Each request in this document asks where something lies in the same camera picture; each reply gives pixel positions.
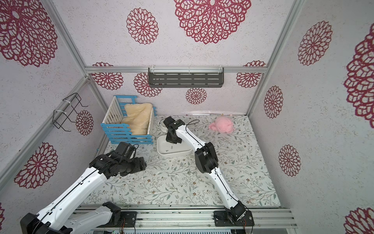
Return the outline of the white plastic storage box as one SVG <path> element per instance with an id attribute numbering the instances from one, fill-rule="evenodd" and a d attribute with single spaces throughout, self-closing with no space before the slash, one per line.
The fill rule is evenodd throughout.
<path id="1" fill-rule="evenodd" d="M 166 135 L 157 139 L 157 152 L 161 157 L 184 157 L 192 153 L 190 145 L 184 141 L 172 144 L 166 141 Z"/>

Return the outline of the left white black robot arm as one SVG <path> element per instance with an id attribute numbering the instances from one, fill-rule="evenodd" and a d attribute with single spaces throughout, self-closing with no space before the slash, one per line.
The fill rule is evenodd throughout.
<path id="1" fill-rule="evenodd" d="M 84 173 L 66 191 L 37 214 L 28 213 L 20 221 L 24 234 L 83 234 L 102 225 L 117 226 L 122 221 L 121 209 L 112 202 L 71 218 L 73 212 L 95 189 L 116 175 L 126 176 L 144 171 L 143 157 L 96 157 Z"/>

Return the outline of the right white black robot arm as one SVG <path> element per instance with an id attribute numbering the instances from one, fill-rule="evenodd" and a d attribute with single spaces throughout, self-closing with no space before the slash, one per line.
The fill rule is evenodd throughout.
<path id="1" fill-rule="evenodd" d="M 237 198 L 225 180 L 219 167 L 214 145 L 199 139 L 182 120 L 168 117 L 163 123 L 167 128 L 167 142 L 172 144 L 186 142 L 194 150 L 196 167 L 211 179 L 218 190 L 230 223 L 243 222 L 247 213 L 246 206 Z"/>

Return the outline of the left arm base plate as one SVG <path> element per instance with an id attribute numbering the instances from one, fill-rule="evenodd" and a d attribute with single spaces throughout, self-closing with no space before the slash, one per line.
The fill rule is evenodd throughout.
<path id="1" fill-rule="evenodd" d="M 135 226 L 137 212 L 116 212 L 112 215 L 108 223 L 98 226 L 98 228 L 132 228 Z"/>

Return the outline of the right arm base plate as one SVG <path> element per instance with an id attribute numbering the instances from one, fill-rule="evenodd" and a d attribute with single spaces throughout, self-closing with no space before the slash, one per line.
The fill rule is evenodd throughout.
<path id="1" fill-rule="evenodd" d="M 253 227 L 255 225 L 253 215 L 249 210 L 238 220 L 235 220 L 226 211 L 214 211 L 213 220 L 216 227 Z"/>

